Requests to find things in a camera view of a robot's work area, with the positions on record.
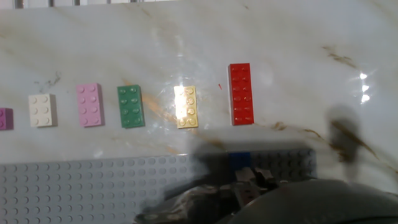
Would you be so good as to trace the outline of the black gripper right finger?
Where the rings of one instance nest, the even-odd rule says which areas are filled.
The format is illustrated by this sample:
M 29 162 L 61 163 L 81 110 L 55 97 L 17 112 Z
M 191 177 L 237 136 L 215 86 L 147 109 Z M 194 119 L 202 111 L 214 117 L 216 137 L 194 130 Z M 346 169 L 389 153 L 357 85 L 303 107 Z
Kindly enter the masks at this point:
M 267 190 L 274 190 L 279 187 L 278 182 L 272 175 L 270 170 L 255 168 L 254 174 L 256 176 L 256 184 Z

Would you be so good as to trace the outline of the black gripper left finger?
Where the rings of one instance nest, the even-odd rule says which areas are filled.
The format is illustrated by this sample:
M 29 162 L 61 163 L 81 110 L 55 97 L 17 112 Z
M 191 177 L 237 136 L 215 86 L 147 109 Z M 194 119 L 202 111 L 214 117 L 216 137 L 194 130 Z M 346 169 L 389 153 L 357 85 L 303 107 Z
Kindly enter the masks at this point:
M 234 193 L 240 207 L 245 207 L 256 198 L 256 188 L 252 183 L 255 178 L 253 171 L 249 167 L 243 167 L 235 172 L 236 183 Z

